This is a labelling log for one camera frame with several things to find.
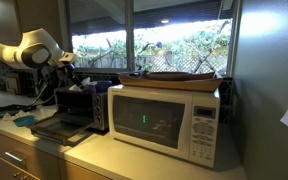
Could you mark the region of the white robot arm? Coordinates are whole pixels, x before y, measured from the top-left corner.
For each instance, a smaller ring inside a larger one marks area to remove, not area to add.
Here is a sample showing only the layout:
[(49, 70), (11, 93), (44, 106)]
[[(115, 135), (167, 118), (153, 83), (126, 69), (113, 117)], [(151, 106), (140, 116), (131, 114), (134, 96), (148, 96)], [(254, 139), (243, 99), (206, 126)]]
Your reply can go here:
[(53, 37), (43, 28), (22, 34), (18, 46), (0, 43), (0, 62), (15, 69), (41, 69), (49, 64), (62, 70), (78, 87), (81, 81), (74, 74), (76, 55), (60, 48)]

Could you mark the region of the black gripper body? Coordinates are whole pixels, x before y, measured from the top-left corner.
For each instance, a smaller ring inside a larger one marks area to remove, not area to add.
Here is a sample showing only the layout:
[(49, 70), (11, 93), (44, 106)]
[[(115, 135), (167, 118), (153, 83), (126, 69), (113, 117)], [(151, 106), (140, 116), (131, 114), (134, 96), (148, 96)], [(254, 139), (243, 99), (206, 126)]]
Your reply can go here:
[(71, 85), (80, 84), (81, 80), (74, 73), (74, 66), (72, 64), (66, 64), (63, 67), (56, 69), (58, 77)]

